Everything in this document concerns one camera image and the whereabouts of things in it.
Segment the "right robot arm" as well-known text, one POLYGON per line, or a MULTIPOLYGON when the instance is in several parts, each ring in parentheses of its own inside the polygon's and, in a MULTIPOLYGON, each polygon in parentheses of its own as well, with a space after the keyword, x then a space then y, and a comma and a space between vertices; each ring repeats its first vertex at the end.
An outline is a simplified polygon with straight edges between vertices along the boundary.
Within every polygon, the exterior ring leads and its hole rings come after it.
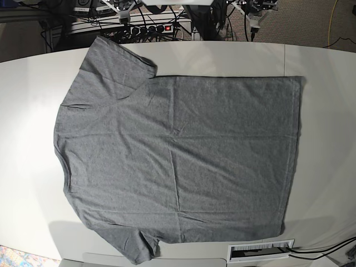
POLYGON ((119 18, 129 18, 130 12, 142 4, 139 0, 109 0, 94 1, 94 3, 96 4, 95 11, 99 15, 113 13, 119 18))

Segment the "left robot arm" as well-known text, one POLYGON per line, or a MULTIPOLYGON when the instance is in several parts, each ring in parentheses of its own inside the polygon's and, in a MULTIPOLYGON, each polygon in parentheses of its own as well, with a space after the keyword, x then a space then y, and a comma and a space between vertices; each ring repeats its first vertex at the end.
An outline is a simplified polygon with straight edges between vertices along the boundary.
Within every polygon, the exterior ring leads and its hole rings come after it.
POLYGON ((247 1, 233 1, 233 6, 240 11, 243 16, 247 18, 261 18, 264 12, 269 10, 278 10, 277 0, 247 0, 247 1))

